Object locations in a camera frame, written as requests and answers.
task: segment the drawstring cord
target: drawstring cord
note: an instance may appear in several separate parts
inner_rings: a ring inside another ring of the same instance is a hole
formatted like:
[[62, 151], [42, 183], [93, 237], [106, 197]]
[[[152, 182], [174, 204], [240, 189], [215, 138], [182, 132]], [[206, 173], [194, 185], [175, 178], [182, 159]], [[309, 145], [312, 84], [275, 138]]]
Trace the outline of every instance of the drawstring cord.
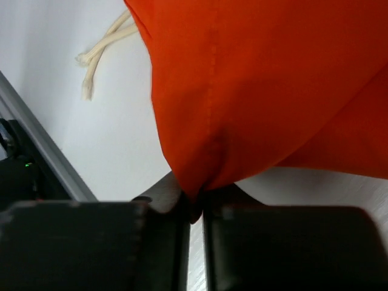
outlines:
[[87, 53], [80, 53], [76, 57], [77, 63], [81, 67], [88, 67], [84, 81], [82, 82], [82, 99], [92, 100], [93, 98], [93, 78], [97, 69], [98, 62], [105, 48], [111, 43], [118, 41], [126, 36], [132, 35], [138, 31], [136, 24], [132, 24], [124, 29], [118, 30], [131, 14], [126, 10], [107, 30], [104, 37]]

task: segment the orange cloth bag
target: orange cloth bag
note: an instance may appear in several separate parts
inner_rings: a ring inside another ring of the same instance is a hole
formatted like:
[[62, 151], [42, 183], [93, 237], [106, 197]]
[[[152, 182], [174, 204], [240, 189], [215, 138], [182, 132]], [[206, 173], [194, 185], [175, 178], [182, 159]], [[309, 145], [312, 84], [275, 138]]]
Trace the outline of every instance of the orange cloth bag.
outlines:
[[193, 202], [273, 166], [388, 178], [387, 0], [125, 1]]

